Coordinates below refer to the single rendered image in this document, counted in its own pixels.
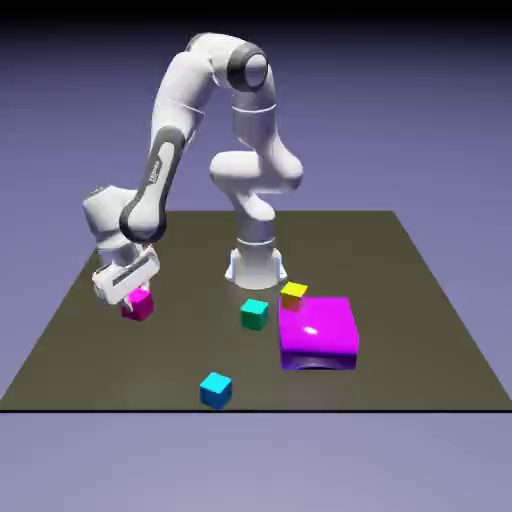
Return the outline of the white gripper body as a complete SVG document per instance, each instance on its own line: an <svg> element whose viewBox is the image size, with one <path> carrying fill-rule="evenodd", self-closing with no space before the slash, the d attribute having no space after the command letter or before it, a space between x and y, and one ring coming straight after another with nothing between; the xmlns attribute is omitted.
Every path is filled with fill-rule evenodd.
<svg viewBox="0 0 512 512"><path fill-rule="evenodd" d="M155 254L138 257L132 264L121 267L111 263L92 274L96 295L108 305L125 300L136 288L147 285L160 270Z"/></svg>

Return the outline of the small magenta cube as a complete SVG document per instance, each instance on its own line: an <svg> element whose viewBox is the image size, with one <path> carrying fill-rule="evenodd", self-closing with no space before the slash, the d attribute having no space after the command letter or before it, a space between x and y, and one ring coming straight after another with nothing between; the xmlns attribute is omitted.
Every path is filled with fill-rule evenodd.
<svg viewBox="0 0 512 512"><path fill-rule="evenodd" d="M154 305L150 290L136 288L129 294L128 300L131 307L125 303L121 305L123 317L141 322L153 313Z"/></svg>

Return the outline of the small cyan cube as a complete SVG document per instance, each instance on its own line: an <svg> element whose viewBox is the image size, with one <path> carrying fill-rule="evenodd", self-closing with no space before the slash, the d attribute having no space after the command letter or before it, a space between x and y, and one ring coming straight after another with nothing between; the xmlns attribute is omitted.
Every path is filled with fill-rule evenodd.
<svg viewBox="0 0 512 512"><path fill-rule="evenodd" d="M213 409L223 409L232 397L232 379L210 372L200 384L200 401Z"/></svg>

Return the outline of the small teal cube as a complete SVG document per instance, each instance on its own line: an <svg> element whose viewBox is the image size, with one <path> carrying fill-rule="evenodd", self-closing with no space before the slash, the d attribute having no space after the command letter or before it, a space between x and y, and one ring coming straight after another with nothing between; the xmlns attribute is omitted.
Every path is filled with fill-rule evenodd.
<svg viewBox="0 0 512 512"><path fill-rule="evenodd" d="M268 320L269 305L265 301L247 299L240 308L240 323L244 328L261 330Z"/></svg>

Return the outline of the small yellow cube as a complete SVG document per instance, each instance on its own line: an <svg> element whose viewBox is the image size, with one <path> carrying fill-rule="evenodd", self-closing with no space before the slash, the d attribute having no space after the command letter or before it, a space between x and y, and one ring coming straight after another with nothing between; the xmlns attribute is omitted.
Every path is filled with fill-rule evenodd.
<svg viewBox="0 0 512 512"><path fill-rule="evenodd" d="M308 286L288 281L280 291L281 307L290 311L299 311Z"/></svg>

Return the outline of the large magenta box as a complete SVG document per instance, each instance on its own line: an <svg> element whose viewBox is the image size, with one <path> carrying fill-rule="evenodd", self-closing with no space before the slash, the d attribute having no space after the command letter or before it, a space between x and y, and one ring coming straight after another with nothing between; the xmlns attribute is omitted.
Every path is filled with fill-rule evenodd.
<svg viewBox="0 0 512 512"><path fill-rule="evenodd" d="M359 333L349 299L306 297L297 310L279 304L281 367L284 370L351 370Z"/></svg>

